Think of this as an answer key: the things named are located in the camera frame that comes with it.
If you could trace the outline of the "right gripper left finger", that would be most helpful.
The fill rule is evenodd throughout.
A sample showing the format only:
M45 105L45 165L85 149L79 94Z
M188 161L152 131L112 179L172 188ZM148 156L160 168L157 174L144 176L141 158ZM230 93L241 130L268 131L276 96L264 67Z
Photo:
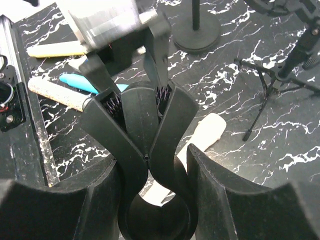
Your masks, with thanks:
M110 157L53 187L0 181L2 240L117 240L120 175Z

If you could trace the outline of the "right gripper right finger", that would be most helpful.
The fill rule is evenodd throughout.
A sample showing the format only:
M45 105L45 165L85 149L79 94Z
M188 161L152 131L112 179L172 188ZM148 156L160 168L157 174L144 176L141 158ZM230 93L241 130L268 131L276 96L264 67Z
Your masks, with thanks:
M214 162L193 144L187 148L187 167L197 200L196 239L319 239L318 184L259 185Z

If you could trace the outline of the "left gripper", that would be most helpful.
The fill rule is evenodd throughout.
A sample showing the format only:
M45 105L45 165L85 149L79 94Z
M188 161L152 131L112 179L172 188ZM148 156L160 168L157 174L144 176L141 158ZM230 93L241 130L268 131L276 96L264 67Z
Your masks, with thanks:
M112 42L104 42L96 53L90 53L79 66L80 73L91 83L98 93L111 89L120 94L108 68L127 69L132 65L134 52L144 45L143 67L149 80L156 87L168 84L168 54L171 24L163 12L147 23L145 37L122 37Z

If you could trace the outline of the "cyan blue microphone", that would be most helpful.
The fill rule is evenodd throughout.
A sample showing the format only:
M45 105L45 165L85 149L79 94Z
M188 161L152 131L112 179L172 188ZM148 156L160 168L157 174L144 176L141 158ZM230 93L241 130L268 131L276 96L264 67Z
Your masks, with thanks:
M70 87L84 90L93 94L98 94L98 90L82 75L75 73L63 73L59 80Z

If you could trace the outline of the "cream yellow microphone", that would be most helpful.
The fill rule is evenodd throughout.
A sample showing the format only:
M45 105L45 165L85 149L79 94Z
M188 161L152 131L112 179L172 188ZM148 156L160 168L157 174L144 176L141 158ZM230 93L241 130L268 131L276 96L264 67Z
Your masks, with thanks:
M52 58L85 55L87 49L82 46L79 41L67 41L34 45L28 47L26 52L30 57Z

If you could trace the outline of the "glitter rhinestone microphone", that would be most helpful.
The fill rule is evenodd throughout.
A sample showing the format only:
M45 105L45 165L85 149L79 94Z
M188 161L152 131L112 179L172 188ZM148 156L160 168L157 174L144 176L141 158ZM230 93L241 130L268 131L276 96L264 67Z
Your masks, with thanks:
M73 91L64 86L44 80L39 76L30 78L27 87L33 93L82 112L92 99L88 95Z

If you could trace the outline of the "black round-base mic stand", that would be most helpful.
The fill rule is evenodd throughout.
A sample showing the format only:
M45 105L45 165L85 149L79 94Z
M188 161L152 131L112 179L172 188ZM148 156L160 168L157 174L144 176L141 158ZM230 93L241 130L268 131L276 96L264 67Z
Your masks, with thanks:
M216 15L201 9L199 0L193 0L191 6L191 14L181 16L173 25L172 38L177 49L198 54L219 43L221 24Z

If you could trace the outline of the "pink microphone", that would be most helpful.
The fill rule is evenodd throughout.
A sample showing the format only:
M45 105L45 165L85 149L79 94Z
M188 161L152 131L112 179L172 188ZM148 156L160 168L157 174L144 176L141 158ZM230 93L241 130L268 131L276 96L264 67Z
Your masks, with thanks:
M193 135L177 154L177 158L184 167L187 168L187 147L189 144L195 145L204 152L221 138L226 127L226 121L216 113L210 113L199 121ZM162 206L162 202L170 192L169 189L155 181L142 198L152 205Z

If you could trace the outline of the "black tripod shock-mount stand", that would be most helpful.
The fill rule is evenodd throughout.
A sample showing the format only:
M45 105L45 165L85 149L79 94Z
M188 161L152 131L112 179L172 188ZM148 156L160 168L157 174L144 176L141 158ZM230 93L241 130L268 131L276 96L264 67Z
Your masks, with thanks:
M303 23L307 24L307 29L280 66L265 68L244 59L234 59L234 63L238 67L246 66L257 71L264 92L264 100L258 115L242 138L244 142L251 136L254 126L272 95L301 88L308 89L316 94L320 92L318 86L297 79L293 74L293 69L298 65L302 65L302 68L308 71L320 64L320 57L316 49L320 42L320 7L317 2L315 0L275 0L273 2L269 0L246 0L245 3L256 12L270 17L281 17L294 13Z

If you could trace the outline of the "blue and white block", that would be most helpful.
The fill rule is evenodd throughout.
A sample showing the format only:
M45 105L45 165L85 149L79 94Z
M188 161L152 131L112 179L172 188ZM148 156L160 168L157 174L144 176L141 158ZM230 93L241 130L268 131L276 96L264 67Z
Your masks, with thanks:
M77 59L71 59L69 62L68 62L68 65L73 69L75 70L76 72L80 72L80 65L82 65L84 62L86 62L88 59L85 57L85 56L82 56L80 58L77 58Z

